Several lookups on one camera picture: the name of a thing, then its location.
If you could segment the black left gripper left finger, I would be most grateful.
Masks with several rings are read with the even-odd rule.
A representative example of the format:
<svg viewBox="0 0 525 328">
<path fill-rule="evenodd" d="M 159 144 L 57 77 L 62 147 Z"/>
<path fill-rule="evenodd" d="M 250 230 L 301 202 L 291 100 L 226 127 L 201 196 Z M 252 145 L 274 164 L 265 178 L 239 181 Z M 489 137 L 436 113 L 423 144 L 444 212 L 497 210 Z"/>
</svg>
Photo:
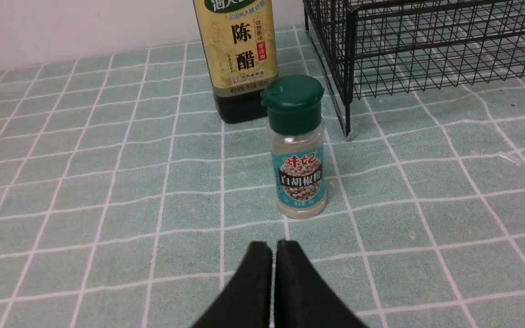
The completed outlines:
<svg viewBox="0 0 525 328">
<path fill-rule="evenodd" d="M 268 328 L 273 253 L 252 241 L 239 268 L 194 328 Z"/>
</svg>

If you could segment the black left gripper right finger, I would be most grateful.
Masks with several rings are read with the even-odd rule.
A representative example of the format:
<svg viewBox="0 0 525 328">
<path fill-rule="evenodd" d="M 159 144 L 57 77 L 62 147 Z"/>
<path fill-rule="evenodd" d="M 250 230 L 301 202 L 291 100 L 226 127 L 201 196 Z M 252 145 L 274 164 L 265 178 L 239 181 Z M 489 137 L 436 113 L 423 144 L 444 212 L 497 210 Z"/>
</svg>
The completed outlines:
<svg viewBox="0 0 525 328">
<path fill-rule="evenodd" d="M 277 245 L 276 328 L 366 328 L 315 270 L 297 241 Z"/>
</svg>

